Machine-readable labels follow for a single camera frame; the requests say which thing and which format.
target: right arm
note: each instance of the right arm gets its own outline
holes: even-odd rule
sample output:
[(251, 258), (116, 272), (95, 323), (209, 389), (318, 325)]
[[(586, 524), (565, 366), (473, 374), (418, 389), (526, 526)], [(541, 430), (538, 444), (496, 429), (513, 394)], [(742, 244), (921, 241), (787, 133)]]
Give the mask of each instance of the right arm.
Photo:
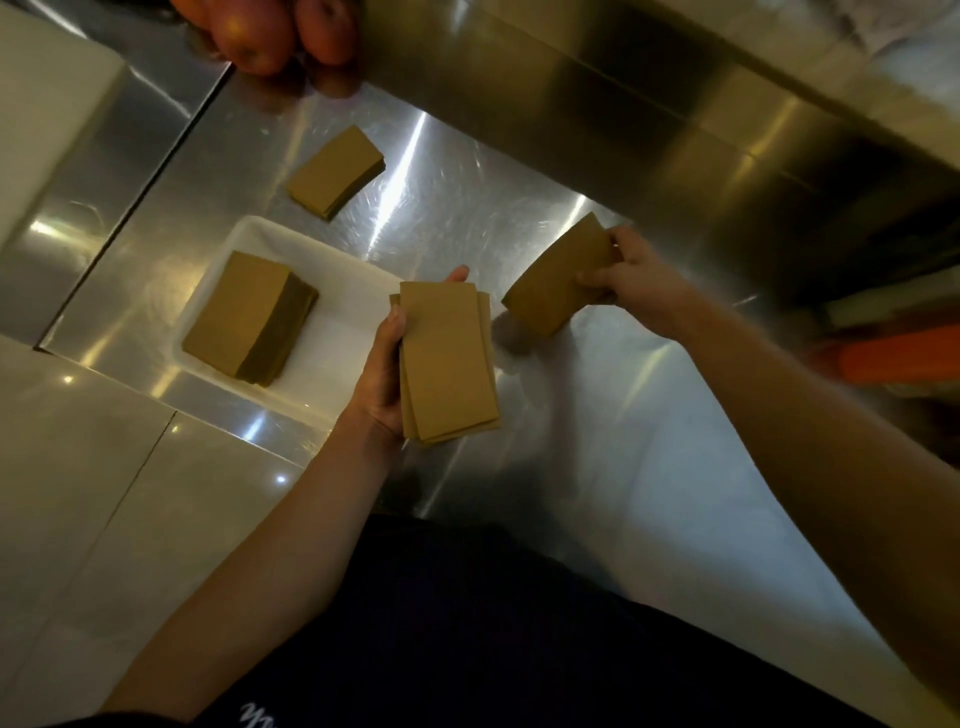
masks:
[(960, 707), (960, 474), (698, 292), (628, 228), (580, 282), (679, 342), (770, 490), (907, 665)]

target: finger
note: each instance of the finger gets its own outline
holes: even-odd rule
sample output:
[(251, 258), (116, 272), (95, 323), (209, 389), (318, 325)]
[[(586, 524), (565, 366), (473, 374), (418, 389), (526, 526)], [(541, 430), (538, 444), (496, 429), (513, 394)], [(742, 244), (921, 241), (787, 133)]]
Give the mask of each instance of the finger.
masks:
[(612, 268), (597, 268), (595, 271), (581, 271), (577, 282), (585, 288), (610, 288)]
[(396, 345), (403, 338), (403, 331), (406, 326), (407, 317), (403, 313), (403, 309), (394, 304), (390, 309), (390, 314), (376, 329), (370, 356), (367, 357), (368, 366), (385, 366), (393, 360)]
[(454, 268), (450, 275), (446, 277), (447, 283), (463, 283), (467, 280), (467, 276), (470, 275), (470, 269), (466, 265), (458, 265)]
[(607, 232), (610, 233), (616, 247), (620, 249), (624, 260), (637, 262), (643, 259), (650, 249), (650, 244), (640, 236), (640, 233), (626, 225), (618, 225)]

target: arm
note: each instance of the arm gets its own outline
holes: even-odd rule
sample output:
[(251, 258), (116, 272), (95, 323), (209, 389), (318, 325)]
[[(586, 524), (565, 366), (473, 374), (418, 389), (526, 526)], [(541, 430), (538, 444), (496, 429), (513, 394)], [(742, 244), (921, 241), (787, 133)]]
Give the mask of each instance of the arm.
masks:
[[(464, 280), (461, 266), (448, 280)], [(101, 709), (182, 721), (330, 604), (402, 445), (398, 306), (347, 409), (296, 485), (171, 616)]]
[(698, 293), (626, 228), (582, 274), (678, 341), (771, 491), (907, 663), (960, 705), (960, 474)]

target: white plastic tray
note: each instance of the white plastic tray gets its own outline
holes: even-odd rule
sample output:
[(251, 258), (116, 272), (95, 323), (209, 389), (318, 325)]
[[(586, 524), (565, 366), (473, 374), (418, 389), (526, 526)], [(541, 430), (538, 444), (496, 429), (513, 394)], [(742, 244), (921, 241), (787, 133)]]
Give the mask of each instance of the white plastic tray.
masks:
[[(232, 251), (289, 265), (320, 291), (278, 379), (260, 387), (231, 379), (183, 351), (187, 331), (213, 292)], [(264, 220), (236, 224), (177, 319), (170, 356), (185, 371), (266, 409), (317, 427), (331, 427), (347, 405), (373, 334), (390, 310), (400, 279), (324, 243)]]

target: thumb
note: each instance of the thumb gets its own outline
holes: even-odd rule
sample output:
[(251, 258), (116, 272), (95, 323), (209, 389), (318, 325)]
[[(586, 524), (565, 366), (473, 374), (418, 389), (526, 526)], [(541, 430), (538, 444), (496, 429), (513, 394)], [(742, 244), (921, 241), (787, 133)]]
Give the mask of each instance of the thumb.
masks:
[(611, 269), (597, 268), (595, 271), (581, 271), (577, 274), (577, 282), (586, 288), (611, 288)]
[(390, 309), (390, 314), (376, 329), (369, 361), (375, 360), (382, 363), (391, 359), (396, 350), (396, 345), (403, 338), (403, 331), (406, 327), (407, 317), (403, 313), (403, 309), (394, 304)]

